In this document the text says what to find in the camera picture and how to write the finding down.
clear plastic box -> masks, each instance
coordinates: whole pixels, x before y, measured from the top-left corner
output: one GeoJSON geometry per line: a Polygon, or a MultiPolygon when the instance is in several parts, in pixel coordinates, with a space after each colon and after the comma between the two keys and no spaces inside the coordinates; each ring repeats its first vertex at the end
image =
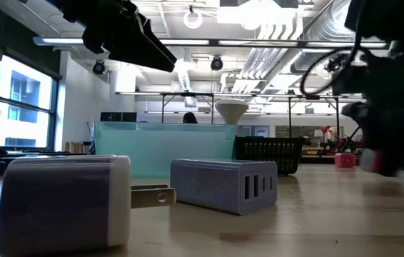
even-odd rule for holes
{"type": "Polygon", "coordinates": [[[232,159],[236,127],[210,124],[96,122],[96,154],[126,155],[136,178],[168,178],[172,160],[232,159]]]}

desk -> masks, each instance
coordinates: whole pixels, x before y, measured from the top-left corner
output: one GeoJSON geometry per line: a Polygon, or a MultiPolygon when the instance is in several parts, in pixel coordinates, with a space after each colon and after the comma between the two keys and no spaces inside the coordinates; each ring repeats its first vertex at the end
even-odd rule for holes
{"type": "Polygon", "coordinates": [[[136,209],[128,250],[67,256],[404,257],[404,172],[301,165],[278,181],[276,207],[247,216],[182,203],[136,209]]]}

dark hair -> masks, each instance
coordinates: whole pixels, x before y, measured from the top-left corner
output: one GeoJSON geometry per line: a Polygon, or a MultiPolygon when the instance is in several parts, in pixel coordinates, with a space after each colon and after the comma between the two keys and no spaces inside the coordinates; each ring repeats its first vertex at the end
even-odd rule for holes
{"type": "Polygon", "coordinates": [[[183,123],[197,124],[196,116],[191,112],[185,113],[183,116],[183,123]]]}

camera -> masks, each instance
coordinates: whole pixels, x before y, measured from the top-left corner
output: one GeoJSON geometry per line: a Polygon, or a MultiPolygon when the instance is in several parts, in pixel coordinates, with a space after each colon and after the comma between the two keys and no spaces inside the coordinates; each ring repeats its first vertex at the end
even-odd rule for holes
{"type": "Polygon", "coordinates": [[[221,57],[220,56],[213,57],[210,67],[212,71],[221,70],[223,68],[223,61],[221,60],[221,57]]]}
{"type": "Polygon", "coordinates": [[[107,68],[103,60],[97,60],[93,66],[93,72],[96,75],[104,75],[107,73],[107,68]]]}

black basket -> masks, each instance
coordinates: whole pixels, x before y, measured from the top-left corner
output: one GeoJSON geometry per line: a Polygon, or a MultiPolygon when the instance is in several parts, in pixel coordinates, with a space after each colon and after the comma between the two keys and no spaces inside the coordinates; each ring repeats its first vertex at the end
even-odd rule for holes
{"type": "Polygon", "coordinates": [[[301,159],[303,138],[236,137],[237,160],[275,161],[278,174],[297,171],[301,159]]]}

